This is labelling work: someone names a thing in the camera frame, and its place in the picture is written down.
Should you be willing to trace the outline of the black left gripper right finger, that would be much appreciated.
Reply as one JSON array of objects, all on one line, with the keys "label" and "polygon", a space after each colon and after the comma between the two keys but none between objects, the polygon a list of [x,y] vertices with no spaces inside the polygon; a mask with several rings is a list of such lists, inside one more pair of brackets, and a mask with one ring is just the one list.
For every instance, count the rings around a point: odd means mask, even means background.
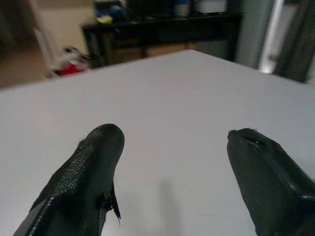
[{"label": "black left gripper right finger", "polygon": [[277,142],[230,130],[227,154],[257,236],[315,236],[315,181]]}]

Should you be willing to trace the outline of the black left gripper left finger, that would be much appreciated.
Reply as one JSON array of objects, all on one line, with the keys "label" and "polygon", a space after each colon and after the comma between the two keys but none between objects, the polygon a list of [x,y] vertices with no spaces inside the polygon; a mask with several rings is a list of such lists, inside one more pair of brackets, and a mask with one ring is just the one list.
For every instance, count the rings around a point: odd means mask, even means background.
[{"label": "black left gripper left finger", "polygon": [[125,137],[115,124],[93,129],[51,176],[13,236],[101,236],[121,214],[114,174]]}]

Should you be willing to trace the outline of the red and white toy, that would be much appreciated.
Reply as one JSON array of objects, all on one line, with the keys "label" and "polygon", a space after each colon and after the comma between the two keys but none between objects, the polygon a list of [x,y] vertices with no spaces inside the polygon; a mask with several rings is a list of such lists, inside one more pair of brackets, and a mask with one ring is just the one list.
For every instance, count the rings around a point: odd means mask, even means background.
[{"label": "red and white toy", "polygon": [[52,66],[57,76],[67,76],[87,71],[91,67],[91,59],[75,47],[65,47],[63,53]]}]

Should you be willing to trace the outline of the silver metal pole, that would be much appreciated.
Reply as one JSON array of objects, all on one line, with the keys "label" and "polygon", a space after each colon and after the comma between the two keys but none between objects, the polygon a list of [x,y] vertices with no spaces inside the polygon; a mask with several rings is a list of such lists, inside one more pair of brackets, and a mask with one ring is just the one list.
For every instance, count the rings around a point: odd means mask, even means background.
[{"label": "silver metal pole", "polygon": [[275,69],[285,37],[287,19],[284,0],[275,0],[260,57],[259,70],[271,74]]}]

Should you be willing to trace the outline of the dark curtain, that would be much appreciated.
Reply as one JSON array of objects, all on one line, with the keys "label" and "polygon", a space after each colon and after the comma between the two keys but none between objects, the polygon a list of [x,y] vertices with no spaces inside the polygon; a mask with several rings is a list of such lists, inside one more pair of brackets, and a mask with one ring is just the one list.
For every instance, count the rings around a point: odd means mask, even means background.
[{"label": "dark curtain", "polygon": [[302,0],[288,28],[274,75],[306,83],[315,54],[315,0]]}]

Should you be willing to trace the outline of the black side table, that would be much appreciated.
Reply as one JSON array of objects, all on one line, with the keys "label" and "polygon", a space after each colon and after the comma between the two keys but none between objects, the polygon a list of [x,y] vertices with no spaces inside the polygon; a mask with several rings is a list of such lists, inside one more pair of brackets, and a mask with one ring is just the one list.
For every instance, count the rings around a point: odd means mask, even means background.
[{"label": "black side table", "polygon": [[211,13],[182,18],[98,22],[81,26],[88,55],[95,68],[114,63],[115,49],[138,48],[147,57],[150,46],[202,41],[228,41],[227,60],[235,61],[242,13]]}]

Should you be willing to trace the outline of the yellow cloth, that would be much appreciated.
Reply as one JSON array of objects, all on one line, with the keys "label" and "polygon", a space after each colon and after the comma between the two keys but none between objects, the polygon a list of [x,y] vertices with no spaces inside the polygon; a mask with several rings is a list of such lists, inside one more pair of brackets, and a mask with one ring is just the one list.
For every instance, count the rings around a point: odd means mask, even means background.
[{"label": "yellow cloth", "polygon": [[101,24],[111,24],[113,22],[110,15],[97,16],[96,20]]}]

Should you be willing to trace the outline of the white box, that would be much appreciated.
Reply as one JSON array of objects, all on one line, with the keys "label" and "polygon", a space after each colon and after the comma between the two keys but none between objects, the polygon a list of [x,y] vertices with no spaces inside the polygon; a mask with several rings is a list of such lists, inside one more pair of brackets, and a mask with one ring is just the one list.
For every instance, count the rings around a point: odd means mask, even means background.
[{"label": "white box", "polygon": [[201,13],[225,12],[227,0],[196,0],[196,11]]}]

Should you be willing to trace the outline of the blue and white container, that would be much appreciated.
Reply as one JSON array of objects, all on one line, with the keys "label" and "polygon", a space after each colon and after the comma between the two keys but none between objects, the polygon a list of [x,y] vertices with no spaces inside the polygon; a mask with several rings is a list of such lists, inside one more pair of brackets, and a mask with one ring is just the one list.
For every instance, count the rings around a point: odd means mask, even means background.
[{"label": "blue and white container", "polygon": [[185,17],[189,14],[189,0],[174,0],[174,14]]}]

